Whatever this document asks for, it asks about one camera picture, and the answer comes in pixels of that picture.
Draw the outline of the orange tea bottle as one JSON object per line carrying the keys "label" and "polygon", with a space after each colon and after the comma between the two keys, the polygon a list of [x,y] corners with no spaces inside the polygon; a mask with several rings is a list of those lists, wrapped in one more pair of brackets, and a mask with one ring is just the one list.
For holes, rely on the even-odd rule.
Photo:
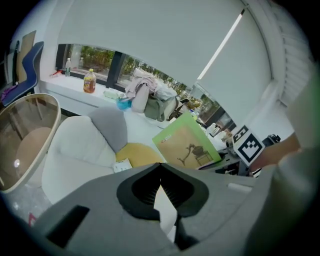
{"label": "orange tea bottle", "polygon": [[94,69],[90,68],[89,72],[83,78],[83,91],[85,93],[94,93],[96,88],[97,77],[94,74]]}

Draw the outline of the person's white shirt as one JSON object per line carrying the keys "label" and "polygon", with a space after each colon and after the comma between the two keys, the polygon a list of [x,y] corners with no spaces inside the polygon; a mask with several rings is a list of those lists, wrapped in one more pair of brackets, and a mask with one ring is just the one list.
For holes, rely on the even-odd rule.
{"label": "person's white shirt", "polygon": [[320,256],[320,72],[287,115],[300,149],[276,164],[245,256]]}

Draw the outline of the pile of pale clothes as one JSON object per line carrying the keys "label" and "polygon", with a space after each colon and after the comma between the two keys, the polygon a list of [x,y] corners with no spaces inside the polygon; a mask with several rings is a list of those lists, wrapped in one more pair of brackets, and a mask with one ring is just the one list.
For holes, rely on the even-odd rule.
{"label": "pile of pale clothes", "polygon": [[155,76],[147,71],[142,69],[135,68],[133,71],[134,80],[132,83],[137,86],[140,84],[146,84],[150,93],[154,93],[156,97],[161,100],[168,100],[169,98],[176,97],[177,92],[165,85],[163,82],[155,78]]}

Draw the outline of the olive green bag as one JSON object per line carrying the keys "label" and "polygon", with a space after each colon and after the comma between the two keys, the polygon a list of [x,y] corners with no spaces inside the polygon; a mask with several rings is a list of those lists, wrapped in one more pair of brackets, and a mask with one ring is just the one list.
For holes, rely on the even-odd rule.
{"label": "olive green bag", "polygon": [[165,121],[163,116],[163,113],[164,113],[163,101],[164,100],[161,100],[157,97],[150,95],[148,97],[148,100],[145,106],[144,115],[147,118],[150,118],[159,122]]}

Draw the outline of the white window ledge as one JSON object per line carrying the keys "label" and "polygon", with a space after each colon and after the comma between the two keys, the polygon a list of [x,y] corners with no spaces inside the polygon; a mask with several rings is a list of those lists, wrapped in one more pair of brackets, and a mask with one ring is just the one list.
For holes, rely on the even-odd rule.
{"label": "white window ledge", "polygon": [[[77,77],[57,75],[40,81],[38,90],[54,96],[64,110],[80,116],[87,116],[96,108],[108,107],[118,109],[115,99],[106,97],[104,86],[97,84],[93,93],[83,90],[83,80]],[[152,138],[171,124],[170,121],[158,122],[145,117],[144,114],[133,112],[130,108],[123,111],[129,122],[128,141],[146,142],[155,147]]]}

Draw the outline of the white roller blind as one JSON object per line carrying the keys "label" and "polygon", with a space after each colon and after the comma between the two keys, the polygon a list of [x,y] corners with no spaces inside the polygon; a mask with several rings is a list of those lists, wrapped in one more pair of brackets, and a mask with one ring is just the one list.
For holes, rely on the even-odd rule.
{"label": "white roller blind", "polygon": [[251,109],[271,81],[268,51],[248,9],[238,16],[198,76],[225,109]]}
{"label": "white roller blind", "polygon": [[192,85],[243,8],[241,0],[73,0],[58,42],[121,52]]}

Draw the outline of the brown board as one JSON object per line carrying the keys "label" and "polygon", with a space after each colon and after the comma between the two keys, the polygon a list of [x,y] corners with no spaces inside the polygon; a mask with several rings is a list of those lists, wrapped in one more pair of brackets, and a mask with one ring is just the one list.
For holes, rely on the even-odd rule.
{"label": "brown board", "polygon": [[23,67],[23,59],[34,45],[36,32],[37,31],[34,30],[22,37],[21,47],[19,52],[17,53],[17,62],[16,62],[17,82],[19,84],[24,82],[27,79],[27,74]]}

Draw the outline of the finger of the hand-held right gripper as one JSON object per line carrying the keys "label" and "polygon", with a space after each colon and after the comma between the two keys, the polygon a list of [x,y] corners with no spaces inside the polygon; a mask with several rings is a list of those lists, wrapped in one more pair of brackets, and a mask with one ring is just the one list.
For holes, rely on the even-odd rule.
{"label": "finger of the hand-held right gripper", "polygon": [[221,167],[219,169],[216,169],[214,172],[216,174],[226,174],[226,175],[237,176],[239,174],[239,167],[240,167],[240,163],[236,162],[236,163],[232,163],[224,167]]}

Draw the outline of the person's right forearm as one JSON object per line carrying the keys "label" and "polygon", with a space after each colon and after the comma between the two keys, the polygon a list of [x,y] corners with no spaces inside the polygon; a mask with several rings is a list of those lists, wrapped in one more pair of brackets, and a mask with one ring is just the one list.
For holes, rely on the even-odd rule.
{"label": "person's right forearm", "polygon": [[254,172],[268,165],[276,165],[288,154],[297,152],[300,143],[295,133],[292,133],[285,140],[266,147],[261,154],[250,165],[250,171]]}

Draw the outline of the white and yellow round sofa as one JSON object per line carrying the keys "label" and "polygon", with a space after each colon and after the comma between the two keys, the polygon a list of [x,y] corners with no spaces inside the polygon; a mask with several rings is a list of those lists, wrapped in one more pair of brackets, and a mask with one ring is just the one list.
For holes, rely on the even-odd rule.
{"label": "white and yellow round sofa", "polygon": [[88,115],[72,116],[58,127],[42,173],[42,190],[55,204],[85,183],[115,173],[115,164],[128,159],[134,167],[164,163],[153,143],[161,128],[132,111],[99,107]]}

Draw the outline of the pale green packet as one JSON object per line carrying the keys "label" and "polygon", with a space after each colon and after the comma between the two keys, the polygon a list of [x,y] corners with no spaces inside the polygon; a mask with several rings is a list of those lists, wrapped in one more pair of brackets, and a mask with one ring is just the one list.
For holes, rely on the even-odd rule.
{"label": "pale green packet", "polygon": [[104,92],[103,92],[103,95],[106,97],[106,98],[110,98],[110,99],[118,99],[118,98],[121,98],[123,93],[122,92],[119,92],[115,89],[112,89],[112,88],[107,88]]}

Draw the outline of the green book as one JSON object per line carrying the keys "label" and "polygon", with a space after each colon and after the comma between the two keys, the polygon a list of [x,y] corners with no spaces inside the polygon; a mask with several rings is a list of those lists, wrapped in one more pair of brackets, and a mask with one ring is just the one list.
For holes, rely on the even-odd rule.
{"label": "green book", "polygon": [[189,112],[169,124],[152,141],[169,164],[199,169],[222,160],[202,127]]}

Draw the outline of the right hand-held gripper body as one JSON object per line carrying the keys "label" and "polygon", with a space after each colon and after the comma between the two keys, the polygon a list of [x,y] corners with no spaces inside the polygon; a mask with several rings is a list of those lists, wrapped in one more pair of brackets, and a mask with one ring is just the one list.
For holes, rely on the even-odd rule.
{"label": "right hand-held gripper body", "polygon": [[250,166],[265,149],[263,142],[258,139],[247,125],[243,125],[234,134],[226,134],[227,153],[235,160],[239,176],[249,176]]}

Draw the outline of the white wet wipes packet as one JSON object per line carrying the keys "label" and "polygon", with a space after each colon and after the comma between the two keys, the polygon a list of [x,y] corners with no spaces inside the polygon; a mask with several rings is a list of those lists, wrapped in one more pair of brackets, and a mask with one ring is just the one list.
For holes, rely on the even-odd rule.
{"label": "white wet wipes packet", "polygon": [[130,160],[128,158],[115,162],[113,165],[113,171],[114,173],[119,173],[125,170],[132,169],[132,165],[130,163]]}

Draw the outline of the blue plastic bag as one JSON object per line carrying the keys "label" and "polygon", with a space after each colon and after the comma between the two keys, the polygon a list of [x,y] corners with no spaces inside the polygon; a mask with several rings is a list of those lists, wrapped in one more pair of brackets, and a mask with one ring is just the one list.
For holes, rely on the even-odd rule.
{"label": "blue plastic bag", "polygon": [[128,97],[118,98],[116,100],[116,105],[121,111],[125,111],[131,108],[132,101],[133,99]]}

